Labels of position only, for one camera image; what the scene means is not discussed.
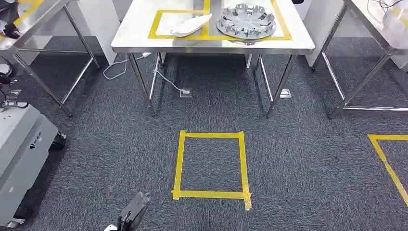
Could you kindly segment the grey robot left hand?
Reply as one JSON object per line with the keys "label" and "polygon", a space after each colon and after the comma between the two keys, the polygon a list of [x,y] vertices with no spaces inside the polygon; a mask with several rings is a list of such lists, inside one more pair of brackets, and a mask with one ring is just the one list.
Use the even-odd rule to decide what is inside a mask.
{"label": "grey robot left hand", "polygon": [[151,202],[150,192],[139,192],[122,210],[117,220],[118,231],[135,231]]}

